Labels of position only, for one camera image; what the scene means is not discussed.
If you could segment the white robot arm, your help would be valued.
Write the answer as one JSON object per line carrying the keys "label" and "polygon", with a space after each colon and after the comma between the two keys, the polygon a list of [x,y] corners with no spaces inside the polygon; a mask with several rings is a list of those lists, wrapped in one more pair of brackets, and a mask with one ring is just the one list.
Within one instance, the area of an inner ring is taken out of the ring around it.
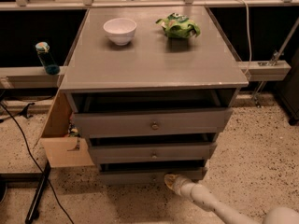
{"label": "white robot arm", "polygon": [[164,176],[164,183],[178,196],[214,213],[225,224],[299,224],[299,213],[288,207],[270,210],[263,222],[259,223],[221,202],[206,186],[195,183],[184,175],[167,174]]}

